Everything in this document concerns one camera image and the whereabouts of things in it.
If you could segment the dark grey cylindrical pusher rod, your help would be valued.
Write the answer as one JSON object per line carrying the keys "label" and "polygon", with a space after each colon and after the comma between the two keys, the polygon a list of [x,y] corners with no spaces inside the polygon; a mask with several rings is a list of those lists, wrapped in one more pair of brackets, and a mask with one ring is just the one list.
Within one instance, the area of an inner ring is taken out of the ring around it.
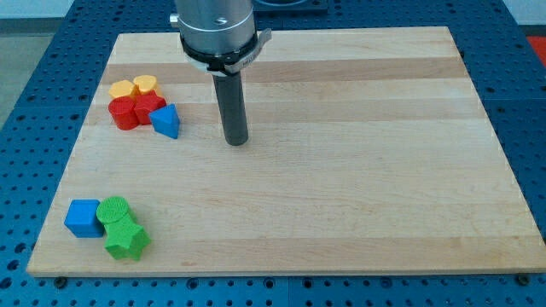
{"label": "dark grey cylindrical pusher rod", "polygon": [[231,146],[248,140],[247,115],[244,104],[241,74],[213,77],[224,138]]}

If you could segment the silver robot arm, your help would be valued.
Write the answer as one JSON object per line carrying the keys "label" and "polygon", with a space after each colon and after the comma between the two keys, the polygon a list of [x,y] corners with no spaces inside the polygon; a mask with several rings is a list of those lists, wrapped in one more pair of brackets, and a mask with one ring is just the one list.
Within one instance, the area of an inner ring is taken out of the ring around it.
{"label": "silver robot arm", "polygon": [[176,0],[170,22],[179,30],[183,52],[198,70],[212,75],[224,138],[231,146],[248,140],[241,71],[271,40],[258,32],[251,0]]}

